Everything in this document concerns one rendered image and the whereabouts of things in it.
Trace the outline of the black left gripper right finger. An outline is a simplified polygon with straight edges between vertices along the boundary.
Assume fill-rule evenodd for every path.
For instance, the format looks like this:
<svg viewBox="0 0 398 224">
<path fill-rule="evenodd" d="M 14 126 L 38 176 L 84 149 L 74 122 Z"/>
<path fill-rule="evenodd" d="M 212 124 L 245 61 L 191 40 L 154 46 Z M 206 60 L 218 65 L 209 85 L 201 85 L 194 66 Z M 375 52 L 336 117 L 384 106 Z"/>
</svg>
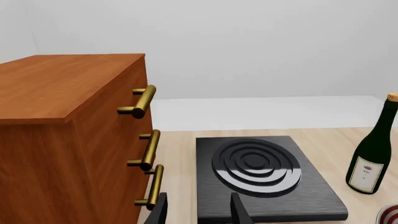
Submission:
<svg viewBox="0 0 398 224">
<path fill-rule="evenodd" d="M 230 210 L 233 224 L 254 224 L 236 192 L 231 193 Z"/>
</svg>

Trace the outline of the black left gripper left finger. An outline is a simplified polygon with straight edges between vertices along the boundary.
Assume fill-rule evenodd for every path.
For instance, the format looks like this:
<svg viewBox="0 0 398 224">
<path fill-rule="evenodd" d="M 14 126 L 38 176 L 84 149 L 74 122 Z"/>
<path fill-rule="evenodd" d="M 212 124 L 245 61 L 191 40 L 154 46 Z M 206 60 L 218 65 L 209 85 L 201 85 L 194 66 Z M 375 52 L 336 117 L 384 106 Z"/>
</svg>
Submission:
<svg viewBox="0 0 398 224">
<path fill-rule="evenodd" d="M 168 200 L 167 194 L 162 192 L 155 207 L 150 212 L 144 224 L 165 224 L 167 218 Z"/>
</svg>

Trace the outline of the flat black stove plate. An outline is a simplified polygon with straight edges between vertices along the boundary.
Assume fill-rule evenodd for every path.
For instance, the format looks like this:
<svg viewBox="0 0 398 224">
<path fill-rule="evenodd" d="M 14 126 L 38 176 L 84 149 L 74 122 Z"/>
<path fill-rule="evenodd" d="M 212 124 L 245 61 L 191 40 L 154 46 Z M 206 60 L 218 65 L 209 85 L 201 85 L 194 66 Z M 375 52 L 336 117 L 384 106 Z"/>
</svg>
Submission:
<svg viewBox="0 0 398 224">
<path fill-rule="evenodd" d="M 290 136 L 197 138 L 198 224 L 231 223 L 236 193 L 256 223 L 333 222 L 348 210 Z"/>
</svg>

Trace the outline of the plate with red rings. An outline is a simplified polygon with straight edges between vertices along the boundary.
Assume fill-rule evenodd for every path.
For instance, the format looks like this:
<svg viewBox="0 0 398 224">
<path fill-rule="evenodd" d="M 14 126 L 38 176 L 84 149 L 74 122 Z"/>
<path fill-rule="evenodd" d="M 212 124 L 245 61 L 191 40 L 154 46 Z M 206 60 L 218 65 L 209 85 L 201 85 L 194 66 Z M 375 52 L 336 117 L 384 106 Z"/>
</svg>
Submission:
<svg viewBox="0 0 398 224">
<path fill-rule="evenodd" d="M 377 215 L 376 224 L 398 224 L 398 204 L 383 207 Z"/>
</svg>

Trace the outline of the wooden cabinet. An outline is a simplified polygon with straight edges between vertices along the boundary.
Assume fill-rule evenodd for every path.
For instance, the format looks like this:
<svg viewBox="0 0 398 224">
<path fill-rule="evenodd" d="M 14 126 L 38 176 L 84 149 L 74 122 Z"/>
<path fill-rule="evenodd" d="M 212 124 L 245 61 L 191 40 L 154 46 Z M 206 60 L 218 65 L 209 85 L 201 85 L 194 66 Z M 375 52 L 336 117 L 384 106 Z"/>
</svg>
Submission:
<svg viewBox="0 0 398 224">
<path fill-rule="evenodd" d="M 0 224 L 136 224 L 148 176 L 130 159 L 150 114 L 144 54 L 33 55 L 0 64 Z"/>
</svg>

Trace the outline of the dark green wine bottle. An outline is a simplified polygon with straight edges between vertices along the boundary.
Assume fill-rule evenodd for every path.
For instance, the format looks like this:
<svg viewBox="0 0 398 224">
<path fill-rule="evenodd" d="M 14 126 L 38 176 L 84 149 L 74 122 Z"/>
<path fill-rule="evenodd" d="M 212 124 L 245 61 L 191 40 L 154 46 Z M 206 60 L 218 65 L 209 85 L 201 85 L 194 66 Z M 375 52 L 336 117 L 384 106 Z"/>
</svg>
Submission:
<svg viewBox="0 0 398 224">
<path fill-rule="evenodd" d="M 390 93 L 371 132 L 354 151 L 346 184 L 361 194 L 375 194 L 391 161 L 391 128 L 398 112 L 398 93 Z"/>
</svg>

